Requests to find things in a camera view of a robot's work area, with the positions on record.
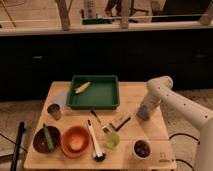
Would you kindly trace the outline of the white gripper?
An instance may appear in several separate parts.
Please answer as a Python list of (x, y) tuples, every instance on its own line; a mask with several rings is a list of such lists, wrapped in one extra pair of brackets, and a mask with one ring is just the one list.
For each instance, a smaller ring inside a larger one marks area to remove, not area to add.
[(142, 102), (141, 102), (141, 106), (145, 107), (147, 110), (152, 111), (155, 108), (157, 108), (160, 105), (161, 100), (153, 95), (152, 93), (148, 92)]

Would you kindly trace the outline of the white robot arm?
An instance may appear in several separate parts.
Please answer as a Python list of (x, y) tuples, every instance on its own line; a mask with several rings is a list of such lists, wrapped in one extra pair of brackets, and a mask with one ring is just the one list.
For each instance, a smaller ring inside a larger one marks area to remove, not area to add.
[(147, 94), (137, 115), (148, 120), (161, 102), (179, 111), (185, 119), (200, 131), (194, 171), (213, 171), (213, 110), (210, 110), (172, 90), (173, 80), (161, 76), (147, 81)]

